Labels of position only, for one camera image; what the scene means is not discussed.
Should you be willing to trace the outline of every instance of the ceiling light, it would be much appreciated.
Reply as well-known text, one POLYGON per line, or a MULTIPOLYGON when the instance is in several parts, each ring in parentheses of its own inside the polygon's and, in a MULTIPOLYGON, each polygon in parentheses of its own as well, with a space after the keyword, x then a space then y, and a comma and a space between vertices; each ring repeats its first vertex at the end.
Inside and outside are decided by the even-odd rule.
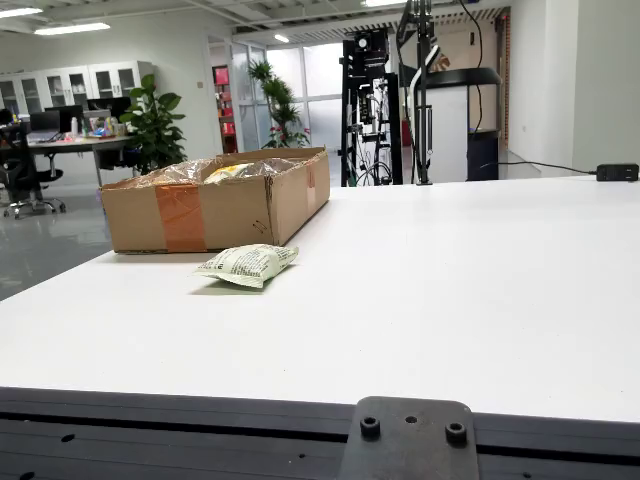
POLYGON ((36 35, 64 35, 65 33, 93 32, 95 30, 107 30, 111 28, 106 23, 87 23, 85 25, 69 25, 68 27, 41 28, 36 30, 36 35))
POLYGON ((34 13, 42 13, 40 8, 16 8, 14 10, 0 11, 0 18, 21 17, 23 15, 33 15, 34 13))
POLYGON ((365 7, 384 7, 385 5, 395 5, 396 3, 407 3, 406 0, 364 0, 365 7))

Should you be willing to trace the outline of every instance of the black office chair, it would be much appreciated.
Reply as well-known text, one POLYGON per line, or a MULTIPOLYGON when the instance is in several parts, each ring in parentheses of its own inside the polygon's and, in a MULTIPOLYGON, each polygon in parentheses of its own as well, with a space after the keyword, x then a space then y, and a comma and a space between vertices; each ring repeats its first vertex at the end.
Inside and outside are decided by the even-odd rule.
MULTIPOLYGON (((3 113, 0 113, 0 124, 3 113)), ((58 210, 54 202, 59 203, 61 213, 66 212, 64 202, 57 198, 44 199, 42 197, 41 181, 53 181, 60 178, 62 170, 56 170, 55 178, 51 172, 38 172, 36 170, 33 155, 29 151, 27 142, 26 124, 11 125, 0 129, 0 137, 6 143, 6 147, 0 150, 0 182, 4 184, 11 204, 5 209, 4 216, 13 214, 14 218, 20 218, 20 211, 24 207, 31 207, 36 211, 38 207, 49 208, 51 213, 58 210)))

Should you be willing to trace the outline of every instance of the metal bracket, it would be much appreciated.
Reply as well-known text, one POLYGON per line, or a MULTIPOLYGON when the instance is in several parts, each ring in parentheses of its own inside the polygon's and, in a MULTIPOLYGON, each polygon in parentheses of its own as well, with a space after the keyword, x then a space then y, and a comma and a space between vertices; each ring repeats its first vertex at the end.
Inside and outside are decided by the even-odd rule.
POLYGON ((338 480, 479 480, 472 415, 457 402, 365 398, 338 480))

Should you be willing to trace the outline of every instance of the potted plant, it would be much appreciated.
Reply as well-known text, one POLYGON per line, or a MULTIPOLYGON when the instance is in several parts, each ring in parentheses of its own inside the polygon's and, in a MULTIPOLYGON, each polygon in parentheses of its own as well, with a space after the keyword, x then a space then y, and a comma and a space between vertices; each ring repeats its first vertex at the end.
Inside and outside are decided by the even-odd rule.
POLYGON ((184 140, 182 130, 173 124, 185 115, 173 113, 182 97, 156 93, 154 75, 146 75, 141 85, 131 90, 132 104, 120 116, 120 122, 129 122, 133 127, 131 143, 139 149, 136 168, 144 175, 186 159, 184 147, 178 143, 184 140))
POLYGON ((300 113, 293 105, 293 92, 281 78, 273 73, 267 61, 251 62, 249 76, 260 83, 269 108, 269 116, 277 124, 271 127, 270 140, 262 148, 279 148, 309 145, 309 129, 300 131, 300 113))

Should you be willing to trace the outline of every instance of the power adapter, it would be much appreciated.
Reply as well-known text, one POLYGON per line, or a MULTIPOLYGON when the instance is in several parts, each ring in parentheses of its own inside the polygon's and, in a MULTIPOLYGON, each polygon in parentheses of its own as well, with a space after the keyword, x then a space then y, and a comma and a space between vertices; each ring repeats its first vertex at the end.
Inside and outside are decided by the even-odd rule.
POLYGON ((637 163, 611 163, 598 165, 596 179, 599 182, 637 182, 637 163))

